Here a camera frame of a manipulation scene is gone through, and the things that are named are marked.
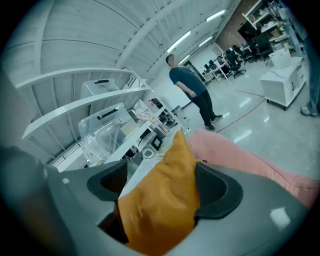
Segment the sneaker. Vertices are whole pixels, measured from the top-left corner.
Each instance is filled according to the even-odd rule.
[[[311,113],[309,108],[306,106],[302,106],[300,109],[300,112],[302,115],[304,116],[312,116],[312,117],[316,117],[318,114],[317,113]]]
[[[215,118],[213,120],[211,120],[211,123],[218,121],[220,119],[222,119],[224,116],[222,114],[216,115]]]
[[[216,129],[212,124],[206,125],[205,128],[210,132],[213,132]]]

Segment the man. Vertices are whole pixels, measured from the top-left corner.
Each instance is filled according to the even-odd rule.
[[[286,7],[285,14],[288,17],[287,27],[291,24],[294,26],[295,30],[299,34],[300,38],[303,40],[304,48],[309,60],[309,97],[310,100],[306,106],[302,106],[300,109],[301,114],[305,116],[317,117],[320,113],[320,56],[313,46],[307,31],[303,25],[297,20],[296,16],[291,12],[291,10]],[[298,44],[297,52],[301,52],[300,46]]]
[[[168,55],[165,61],[171,67],[169,73],[171,81],[197,105],[206,129],[214,131],[215,127],[211,123],[220,120],[223,116],[213,112],[211,98],[204,83],[191,70],[185,66],[179,66],[179,61],[173,54]]]

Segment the pink cloth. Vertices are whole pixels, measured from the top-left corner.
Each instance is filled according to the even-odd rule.
[[[319,194],[319,180],[281,170],[220,134],[196,130],[188,143],[196,159],[267,177],[277,182],[309,209]]]

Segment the clear plastic bin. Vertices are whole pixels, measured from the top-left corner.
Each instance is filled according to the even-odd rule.
[[[85,81],[81,87],[81,99],[119,90],[114,79]]]
[[[94,163],[108,158],[138,128],[138,125],[118,103],[94,113],[78,124],[85,157]]]

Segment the black pants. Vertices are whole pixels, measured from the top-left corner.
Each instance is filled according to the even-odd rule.
[[[216,114],[212,110],[212,102],[209,92],[205,90],[205,92],[193,99],[193,103],[199,108],[204,124],[206,126],[210,125],[211,120],[216,118]]]

